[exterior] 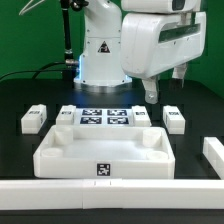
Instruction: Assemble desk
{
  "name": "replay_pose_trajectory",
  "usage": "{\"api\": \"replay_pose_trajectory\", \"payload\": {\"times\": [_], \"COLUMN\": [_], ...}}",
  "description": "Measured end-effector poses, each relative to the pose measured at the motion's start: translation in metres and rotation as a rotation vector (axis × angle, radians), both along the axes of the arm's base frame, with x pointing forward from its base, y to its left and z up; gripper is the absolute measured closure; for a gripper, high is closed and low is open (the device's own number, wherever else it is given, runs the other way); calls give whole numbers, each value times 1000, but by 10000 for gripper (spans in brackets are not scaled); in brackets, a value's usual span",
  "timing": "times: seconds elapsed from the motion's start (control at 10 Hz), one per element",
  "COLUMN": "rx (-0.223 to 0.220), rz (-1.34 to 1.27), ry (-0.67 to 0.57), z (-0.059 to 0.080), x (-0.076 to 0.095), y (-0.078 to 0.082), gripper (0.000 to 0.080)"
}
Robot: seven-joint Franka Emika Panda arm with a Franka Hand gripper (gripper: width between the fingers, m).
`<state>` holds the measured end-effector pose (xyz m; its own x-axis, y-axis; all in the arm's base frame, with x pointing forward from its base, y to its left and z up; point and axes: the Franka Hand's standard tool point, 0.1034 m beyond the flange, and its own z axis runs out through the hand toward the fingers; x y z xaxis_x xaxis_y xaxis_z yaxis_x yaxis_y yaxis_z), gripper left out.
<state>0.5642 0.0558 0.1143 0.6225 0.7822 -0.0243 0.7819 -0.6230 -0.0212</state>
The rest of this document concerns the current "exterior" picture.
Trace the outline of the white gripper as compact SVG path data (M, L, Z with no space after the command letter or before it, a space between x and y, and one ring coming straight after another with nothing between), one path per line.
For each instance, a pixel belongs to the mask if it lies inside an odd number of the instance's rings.
M172 90L182 89L186 62L200 57L205 46L206 13L141 14L125 16L121 31L121 66L124 73L143 80L145 101L158 102L157 79L150 78L173 67Z

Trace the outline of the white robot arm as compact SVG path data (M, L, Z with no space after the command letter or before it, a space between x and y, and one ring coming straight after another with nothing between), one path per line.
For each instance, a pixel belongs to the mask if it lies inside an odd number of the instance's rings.
M145 100L158 102L159 75L171 69L184 79L187 62L202 55L206 14L201 0L110 0L75 2L84 7L84 52L75 83L109 92L142 81Z

